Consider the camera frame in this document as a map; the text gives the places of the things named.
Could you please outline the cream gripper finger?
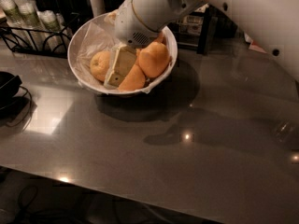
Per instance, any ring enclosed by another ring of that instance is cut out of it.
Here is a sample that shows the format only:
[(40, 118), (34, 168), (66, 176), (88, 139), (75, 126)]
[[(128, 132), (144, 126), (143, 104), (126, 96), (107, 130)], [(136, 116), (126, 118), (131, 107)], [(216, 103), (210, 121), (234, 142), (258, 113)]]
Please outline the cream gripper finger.
[(123, 80), (124, 76), (115, 72), (110, 72), (106, 75), (104, 86), (108, 89), (116, 89), (120, 86)]

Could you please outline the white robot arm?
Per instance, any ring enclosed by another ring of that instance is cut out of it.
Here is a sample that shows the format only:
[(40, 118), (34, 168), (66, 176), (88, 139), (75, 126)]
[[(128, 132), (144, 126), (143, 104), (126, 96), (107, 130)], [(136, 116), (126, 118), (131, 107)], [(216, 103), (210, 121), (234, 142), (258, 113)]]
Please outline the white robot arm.
[(299, 81), (299, 0), (125, 0), (116, 12), (114, 36), (145, 47), (169, 23), (203, 5), (234, 23)]

